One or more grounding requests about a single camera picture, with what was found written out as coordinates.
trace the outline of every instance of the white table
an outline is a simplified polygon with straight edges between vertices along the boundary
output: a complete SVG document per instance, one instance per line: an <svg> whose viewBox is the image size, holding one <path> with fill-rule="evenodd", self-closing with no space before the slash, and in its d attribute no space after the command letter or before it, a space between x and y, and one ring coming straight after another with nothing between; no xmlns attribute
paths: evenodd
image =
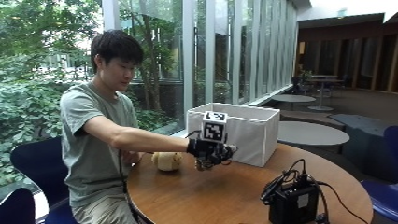
<svg viewBox="0 0 398 224"><path fill-rule="evenodd" d="M327 78L319 78L319 79L308 79L308 82L320 82L320 91L319 91L319 105L311 105L308 106L308 109L312 110L332 110L331 107L322 105L323 100L323 90L324 90L324 82L342 82L343 80L339 79L327 79Z"/></svg>
<svg viewBox="0 0 398 224"><path fill-rule="evenodd" d="M276 140L300 146L335 146L350 140L348 135L332 127L300 121L279 121Z"/></svg>
<svg viewBox="0 0 398 224"><path fill-rule="evenodd" d="M272 100L280 102L290 102L290 109L294 110L294 103L304 103L314 101L311 96L279 94L271 97Z"/></svg>
<svg viewBox="0 0 398 224"><path fill-rule="evenodd" d="M327 78L336 78L334 75L310 75L310 77L327 77Z"/></svg>

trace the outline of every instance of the stuffed toy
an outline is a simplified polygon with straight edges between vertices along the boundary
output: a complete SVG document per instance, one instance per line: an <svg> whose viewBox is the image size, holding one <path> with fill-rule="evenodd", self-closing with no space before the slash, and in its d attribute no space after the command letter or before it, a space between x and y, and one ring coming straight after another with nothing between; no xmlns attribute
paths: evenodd
<svg viewBox="0 0 398 224"><path fill-rule="evenodd" d="M155 152L151 156L151 162L162 171L174 171L179 169L182 159L180 152Z"/></svg>

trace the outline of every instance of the chair back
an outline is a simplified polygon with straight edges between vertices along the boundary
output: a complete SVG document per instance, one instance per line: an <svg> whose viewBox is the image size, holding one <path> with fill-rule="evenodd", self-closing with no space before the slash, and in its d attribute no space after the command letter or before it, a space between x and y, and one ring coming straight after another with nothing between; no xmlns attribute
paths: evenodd
<svg viewBox="0 0 398 224"><path fill-rule="evenodd" d="M15 189L0 202L0 223L34 223L34 199L27 189Z"/></svg>
<svg viewBox="0 0 398 224"><path fill-rule="evenodd" d="M67 199L61 137L17 146L10 152L9 159L13 167L43 192L49 208Z"/></svg>
<svg viewBox="0 0 398 224"><path fill-rule="evenodd" d="M391 156L398 162L398 126L388 126L383 134Z"/></svg>

